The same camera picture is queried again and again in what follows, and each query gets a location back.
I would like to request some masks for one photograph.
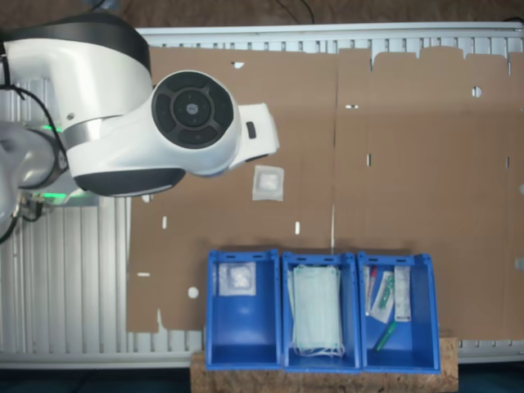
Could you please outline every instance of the blue plastic bin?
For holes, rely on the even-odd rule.
[[[255,296],[219,296],[219,265],[255,262]],[[206,367],[282,367],[278,251],[211,251],[208,259]]]
[[[340,357],[299,356],[293,350],[293,316],[287,290],[287,275],[290,269],[300,264],[326,266],[336,265],[341,269],[341,318],[342,336],[346,352]],[[299,255],[291,252],[282,254],[283,292],[283,351],[284,369],[292,373],[358,373],[360,370],[359,302],[356,263],[353,254],[344,255]]]
[[[440,373],[440,347],[436,314],[435,279],[431,257],[427,254],[409,256],[357,255],[359,267],[360,335],[362,364],[371,373]],[[397,322],[386,345],[380,351],[373,347],[395,320],[395,308],[388,324],[365,314],[364,266],[377,266],[372,304],[385,271],[395,266],[409,266],[411,321]]]

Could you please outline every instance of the plastic packet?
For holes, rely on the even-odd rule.
[[[387,323],[395,304],[395,276],[393,272],[384,272],[377,297],[371,308],[371,316],[377,321]]]
[[[364,266],[364,294],[366,295],[366,315],[369,315],[369,308],[368,304],[371,303],[368,293],[369,293],[369,266]]]
[[[257,165],[253,178],[253,201],[284,200],[284,169]]]
[[[411,320],[411,304],[409,301],[409,266],[395,266],[395,321],[409,322]]]
[[[375,280],[377,279],[377,266],[373,266],[371,273],[369,272],[369,267],[364,266],[364,278],[366,277],[366,270],[368,268],[368,286],[366,287],[366,316],[371,312],[371,296],[373,295],[373,288],[375,287]]]
[[[255,262],[219,265],[219,296],[255,296]]]

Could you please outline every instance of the brown cardboard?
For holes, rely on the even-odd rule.
[[[233,62],[244,66],[236,69]],[[218,178],[187,175],[150,203],[133,200],[127,329],[157,332],[160,309],[164,327],[201,330],[210,250],[330,247],[337,57],[152,48],[151,63],[153,83],[176,70],[206,72],[240,105],[268,104],[278,127],[281,147],[275,156]],[[283,202],[252,200],[255,165],[284,168]],[[145,272],[150,277],[138,276]],[[200,292],[194,300],[187,296],[189,287]]]
[[[335,251],[431,254],[441,330],[524,338],[524,273],[514,268],[524,257],[522,54],[511,54],[511,75],[502,56],[464,59],[449,47],[420,58],[382,53],[373,70],[360,49],[153,48],[151,58],[155,83],[197,69],[240,104],[268,103],[281,150],[219,178],[188,175],[149,204],[133,201],[128,330],[156,332],[158,309],[166,328],[201,329],[209,250],[325,250],[334,204]],[[284,202],[251,200],[256,164],[285,169]]]
[[[522,57],[511,77],[502,56],[450,47],[369,58],[341,54],[335,247],[429,253],[441,327],[523,338]]]

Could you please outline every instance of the face mask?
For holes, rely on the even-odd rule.
[[[288,274],[287,287],[295,352],[302,356],[342,356],[340,270],[299,265]]]

